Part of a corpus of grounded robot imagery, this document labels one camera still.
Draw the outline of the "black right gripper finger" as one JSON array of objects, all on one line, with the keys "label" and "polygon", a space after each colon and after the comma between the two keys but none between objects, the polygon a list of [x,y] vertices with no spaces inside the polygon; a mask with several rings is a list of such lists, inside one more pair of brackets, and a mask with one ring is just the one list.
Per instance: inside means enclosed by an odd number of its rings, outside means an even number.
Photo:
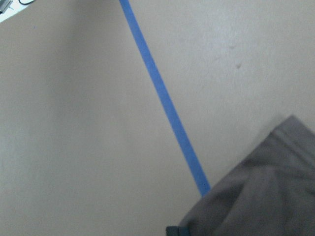
[{"label": "black right gripper finger", "polygon": [[168,226],[166,227],[166,236],[190,236],[187,227]]}]

